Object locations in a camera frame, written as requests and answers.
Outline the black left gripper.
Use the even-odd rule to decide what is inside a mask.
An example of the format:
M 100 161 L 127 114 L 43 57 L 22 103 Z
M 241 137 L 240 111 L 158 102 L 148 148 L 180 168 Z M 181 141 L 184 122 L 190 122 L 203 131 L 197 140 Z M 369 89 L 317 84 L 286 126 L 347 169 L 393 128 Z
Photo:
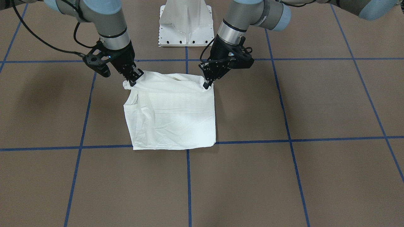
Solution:
M 231 61 L 231 47 L 235 46 L 225 42 L 218 35 L 209 44 L 212 46 L 208 59 L 202 60 L 198 65 L 203 73 L 203 88 L 206 90 L 230 70 L 228 64 Z

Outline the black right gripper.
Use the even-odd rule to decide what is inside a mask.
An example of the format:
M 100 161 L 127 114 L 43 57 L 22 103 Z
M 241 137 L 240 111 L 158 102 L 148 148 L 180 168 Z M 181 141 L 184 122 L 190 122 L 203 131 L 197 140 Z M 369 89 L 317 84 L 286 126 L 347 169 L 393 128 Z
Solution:
M 132 43 L 129 43 L 120 50 L 109 50 L 109 55 L 116 71 L 125 76 L 131 87 L 136 84 L 137 79 L 144 75 L 141 69 L 136 68 L 134 61 L 135 52 Z

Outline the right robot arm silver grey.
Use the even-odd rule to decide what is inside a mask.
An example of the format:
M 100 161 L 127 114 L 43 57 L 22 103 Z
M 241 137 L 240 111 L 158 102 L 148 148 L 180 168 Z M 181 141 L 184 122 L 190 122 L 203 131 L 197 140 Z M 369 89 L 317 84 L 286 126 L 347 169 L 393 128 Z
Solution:
M 94 72 L 108 78 L 111 73 L 108 63 L 111 63 L 118 73 L 123 75 L 130 86 L 136 84 L 144 73 L 135 63 L 135 52 L 127 31 L 127 23 L 122 11 L 120 0 L 46 0 L 45 4 L 64 15 L 77 19 L 73 37 L 81 23 L 93 23 L 99 34 L 99 40 L 90 47 L 87 54 L 76 51 L 62 50 L 54 47 L 36 35 L 22 19 L 16 6 L 32 4 L 33 0 L 2 0 L 1 10 L 13 8 L 22 25 L 36 39 L 46 46 L 62 53 L 74 54 L 82 58 L 83 62 Z

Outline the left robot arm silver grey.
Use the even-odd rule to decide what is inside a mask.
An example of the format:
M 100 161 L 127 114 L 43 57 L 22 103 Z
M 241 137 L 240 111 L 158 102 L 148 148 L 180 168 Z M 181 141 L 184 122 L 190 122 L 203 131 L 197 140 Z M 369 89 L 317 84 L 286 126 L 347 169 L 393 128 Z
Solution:
M 291 7 L 303 7 L 314 0 L 233 0 L 211 45 L 207 60 L 199 68 L 203 87 L 209 89 L 232 69 L 248 69 L 254 63 L 252 48 L 245 47 L 245 33 L 250 26 L 272 31 L 284 30 L 291 20 Z

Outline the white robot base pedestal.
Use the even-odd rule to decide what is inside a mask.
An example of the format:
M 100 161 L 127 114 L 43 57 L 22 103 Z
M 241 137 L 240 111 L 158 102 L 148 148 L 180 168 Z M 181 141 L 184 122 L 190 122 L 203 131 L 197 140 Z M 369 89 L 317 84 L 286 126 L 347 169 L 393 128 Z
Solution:
M 160 47 L 206 46 L 215 37 L 212 8 L 204 0 L 167 0 L 159 23 Z

